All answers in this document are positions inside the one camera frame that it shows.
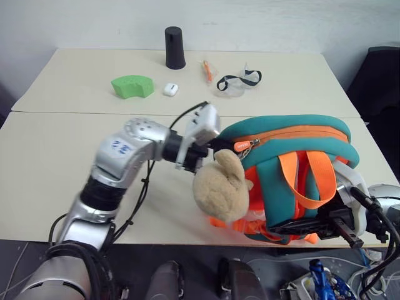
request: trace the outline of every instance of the table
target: table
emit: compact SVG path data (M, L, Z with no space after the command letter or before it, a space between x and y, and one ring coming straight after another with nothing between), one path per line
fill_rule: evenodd
M120 130L132 116L122 114L68 114L12 112L0 130L0 239L46 241L54 219L67 212L89 175L99 143ZM147 116L168 125L173 116ZM221 127L241 117L222 117ZM352 144L361 158L357 170L368 185L398 184L378 146L359 118L343 119L352 132ZM176 129L182 132L184 117ZM139 194L139 177L121 203L117 223L129 216ZM238 232L212 227L196 206L193 175L158 162L151 176L146 202L119 243L210 244L276 246L250 240ZM361 237L366 246L380 246L372 234ZM293 247L315 247L302 241ZM317 247L347 247L341 239L320 241Z
M58 49L13 111L42 113L107 113L175 116L191 106L211 101L220 116L329 114L358 118L359 114L320 54L186 51L186 67L170 70L164 51ZM262 82L241 97L215 95L205 81L201 62L207 59L224 75L238 75L247 63L262 72ZM154 80L147 98L118 98L111 80L125 75ZM174 97L162 95L166 83L176 83Z

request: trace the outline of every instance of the blue object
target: blue object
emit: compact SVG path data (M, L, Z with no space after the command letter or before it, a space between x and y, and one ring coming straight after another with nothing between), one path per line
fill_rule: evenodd
M319 259L310 261L310 272L314 279L315 292L319 300L336 300L333 289L324 271L324 266Z
M331 274L331 278L329 279L329 281L331 282L333 292L335 293L335 295L338 295L336 296L337 299L357 300L357 297L354 295L351 288L338 275Z
M360 248L359 250L360 250L362 261L364 262L364 265L366 267L369 267L368 258L365 255L364 249Z

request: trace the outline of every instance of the zipper pull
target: zipper pull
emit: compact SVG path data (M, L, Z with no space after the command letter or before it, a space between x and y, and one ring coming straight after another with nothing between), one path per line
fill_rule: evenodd
M254 146L260 143L259 139L253 139L252 141L235 142L233 149L239 152L239 159L244 159L251 151Z

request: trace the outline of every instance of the teal backpack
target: teal backpack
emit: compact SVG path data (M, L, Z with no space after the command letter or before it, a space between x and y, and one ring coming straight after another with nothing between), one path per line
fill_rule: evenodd
M259 241L316 243L315 234L281 235L268 229L291 219L313 218L333 198L332 162L338 159L352 168L359 162L346 124L320 115L260 116L227 127L218 139L234 143L246 179L253 183L249 213L229 227ZM215 218L210 222L228 227Z

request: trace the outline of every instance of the green sponge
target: green sponge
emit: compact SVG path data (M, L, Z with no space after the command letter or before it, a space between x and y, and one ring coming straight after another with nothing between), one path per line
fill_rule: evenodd
M139 75L127 75L111 81L115 93L121 98L141 96L143 98L154 92L153 80Z

